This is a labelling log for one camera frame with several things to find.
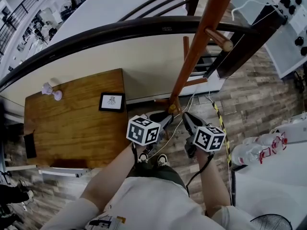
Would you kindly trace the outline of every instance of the white bottle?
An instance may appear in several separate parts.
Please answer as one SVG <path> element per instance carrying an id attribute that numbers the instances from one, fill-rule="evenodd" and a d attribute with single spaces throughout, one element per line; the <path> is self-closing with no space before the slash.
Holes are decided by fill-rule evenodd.
<path id="1" fill-rule="evenodd" d="M 250 144 L 250 143 L 256 143 L 255 140 L 258 138 L 257 137 L 248 137 L 248 138 L 245 138 L 243 141 L 242 141 L 242 144 Z"/>
<path id="2" fill-rule="evenodd" d="M 236 165 L 251 165 L 262 163 L 262 159 L 270 155 L 270 148 L 257 143 L 237 145 L 231 159 Z"/>
<path id="3" fill-rule="evenodd" d="M 283 149 L 287 144 L 287 139 L 281 133 L 264 134 L 259 137 L 248 137 L 243 140 L 243 144 L 257 143 L 262 146 L 268 146 L 276 150 Z"/>
<path id="4" fill-rule="evenodd" d="M 281 133 L 273 133 L 273 134 L 264 134 L 258 137 L 258 139 L 256 140 L 256 142 L 260 145 L 263 146 L 270 146 L 273 148 L 274 143 L 279 142 L 280 140 L 282 140 L 283 137 L 281 135 Z"/>

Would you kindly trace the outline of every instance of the white t-shirt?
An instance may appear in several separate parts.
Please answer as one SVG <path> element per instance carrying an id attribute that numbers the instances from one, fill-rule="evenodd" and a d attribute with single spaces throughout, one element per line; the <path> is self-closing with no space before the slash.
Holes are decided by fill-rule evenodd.
<path id="1" fill-rule="evenodd" d="M 107 208 L 99 215 L 95 204 L 80 198 L 41 230 L 254 230 L 235 207 L 222 207 L 210 219 L 182 186 L 157 178 L 127 178 Z"/>

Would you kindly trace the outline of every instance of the black cable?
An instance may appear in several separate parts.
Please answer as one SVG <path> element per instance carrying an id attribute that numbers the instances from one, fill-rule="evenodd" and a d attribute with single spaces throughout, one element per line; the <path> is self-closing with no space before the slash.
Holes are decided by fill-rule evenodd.
<path id="1" fill-rule="evenodd" d="M 134 155 L 134 166 L 135 166 L 138 163 L 138 153 L 136 151 L 134 142 L 132 143 L 131 149 L 132 149 L 132 152 L 133 152 L 133 155 Z"/>
<path id="2" fill-rule="evenodd" d="M 199 175 L 200 173 L 202 173 L 208 166 L 208 164 L 210 163 L 210 161 L 213 159 L 213 156 L 214 156 L 214 153 L 212 153 L 211 155 L 208 156 L 208 160 L 207 162 L 205 163 L 205 165 L 200 169 L 200 171 L 196 172 L 195 175 L 192 176 L 192 178 L 190 179 L 190 181 L 188 182 L 188 184 L 186 185 L 186 188 L 187 188 L 187 192 L 188 192 L 188 195 L 190 197 L 190 193 L 189 193 L 189 188 L 188 186 L 190 185 L 190 183 L 192 182 L 192 180 L 197 176 Z"/>

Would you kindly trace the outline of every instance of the framed picture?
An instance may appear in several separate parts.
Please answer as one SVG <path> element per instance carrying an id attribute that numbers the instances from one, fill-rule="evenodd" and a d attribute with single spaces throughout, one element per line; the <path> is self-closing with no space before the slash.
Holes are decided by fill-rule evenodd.
<path id="1" fill-rule="evenodd" d="M 122 113 L 125 107 L 125 94 L 101 93 L 99 110 Z"/>

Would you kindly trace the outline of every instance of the fan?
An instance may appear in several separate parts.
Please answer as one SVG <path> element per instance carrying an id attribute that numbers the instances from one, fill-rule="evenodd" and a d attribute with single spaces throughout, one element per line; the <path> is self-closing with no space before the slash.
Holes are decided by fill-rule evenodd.
<path id="1" fill-rule="evenodd" d="M 259 230 L 292 230 L 291 223 L 283 216 L 267 214 L 250 221 Z"/>

